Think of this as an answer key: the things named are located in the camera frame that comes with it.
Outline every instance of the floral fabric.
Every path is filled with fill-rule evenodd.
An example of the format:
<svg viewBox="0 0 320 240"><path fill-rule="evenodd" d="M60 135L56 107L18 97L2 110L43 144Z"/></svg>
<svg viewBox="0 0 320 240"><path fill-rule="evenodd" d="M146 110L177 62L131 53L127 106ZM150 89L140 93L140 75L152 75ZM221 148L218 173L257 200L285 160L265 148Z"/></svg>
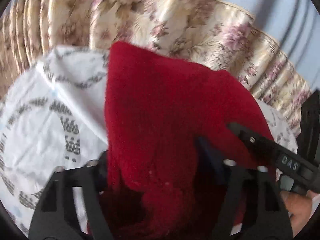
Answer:
<svg viewBox="0 0 320 240"><path fill-rule="evenodd" d="M221 0L12 3L1 20L8 48L0 53L2 69L9 71L1 72L5 82L0 97L18 74L56 45L108 49L123 40L212 70L226 69L255 98L280 111L290 127L299 127L299 107L310 95L308 83L296 73L279 42L254 27L254 15L234 4ZM10 28L14 22L16 28ZM14 36L17 41L11 49Z"/></svg>

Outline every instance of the red cloth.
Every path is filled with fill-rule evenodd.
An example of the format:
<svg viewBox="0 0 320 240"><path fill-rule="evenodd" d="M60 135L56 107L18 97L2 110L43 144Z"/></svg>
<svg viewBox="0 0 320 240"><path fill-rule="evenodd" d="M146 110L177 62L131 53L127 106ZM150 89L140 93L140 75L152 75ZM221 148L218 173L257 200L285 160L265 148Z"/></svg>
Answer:
<svg viewBox="0 0 320 240"><path fill-rule="evenodd" d="M272 139L250 92L224 70L117 42L109 55L105 118L109 191L101 205L122 236L212 229L225 188L197 171L195 136L206 136L238 165L267 165L226 127L238 122Z"/></svg>

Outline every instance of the red towel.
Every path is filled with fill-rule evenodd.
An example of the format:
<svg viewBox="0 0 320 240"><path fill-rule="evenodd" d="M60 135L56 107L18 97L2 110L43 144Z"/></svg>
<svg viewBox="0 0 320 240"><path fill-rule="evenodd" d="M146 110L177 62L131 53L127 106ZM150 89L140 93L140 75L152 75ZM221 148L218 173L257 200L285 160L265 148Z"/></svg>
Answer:
<svg viewBox="0 0 320 240"><path fill-rule="evenodd" d="M108 222L122 239L194 239L212 230L225 188L197 171L196 136L206 136L238 165L267 165L226 127L238 122L272 139L258 104L227 71L117 42L105 106L109 190L101 205L108 205Z"/></svg>

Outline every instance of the red fabric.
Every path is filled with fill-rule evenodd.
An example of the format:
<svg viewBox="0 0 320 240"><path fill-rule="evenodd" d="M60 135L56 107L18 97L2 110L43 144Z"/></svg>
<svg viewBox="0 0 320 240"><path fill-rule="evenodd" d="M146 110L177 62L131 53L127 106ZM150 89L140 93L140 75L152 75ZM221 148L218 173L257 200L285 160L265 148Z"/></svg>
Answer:
<svg viewBox="0 0 320 240"><path fill-rule="evenodd" d="M258 104L227 71L117 42L109 55L105 106L109 190L101 205L108 205L109 224L122 236L212 229L225 188L197 171L197 135L238 165L267 165L226 127L238 122L272 139Z"/></svg>

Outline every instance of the white fabric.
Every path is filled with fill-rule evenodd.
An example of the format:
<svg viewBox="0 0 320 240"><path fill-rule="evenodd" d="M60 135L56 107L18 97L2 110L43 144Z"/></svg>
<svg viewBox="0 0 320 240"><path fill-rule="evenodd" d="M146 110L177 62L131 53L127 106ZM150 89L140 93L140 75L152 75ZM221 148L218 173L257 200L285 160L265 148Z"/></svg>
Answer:
<svg viewBox="0 0 320 240"><path fill-rule="evenodd" d="M0 106L0 200L26 235L52 170L81 167L108 148L103 111L107 58L101 51L56 47L16 80L2 111ZM257 102L275 141L296 152L294 135L280 114ZM75 188L74 196L85 232L81 189Z"/></svg>

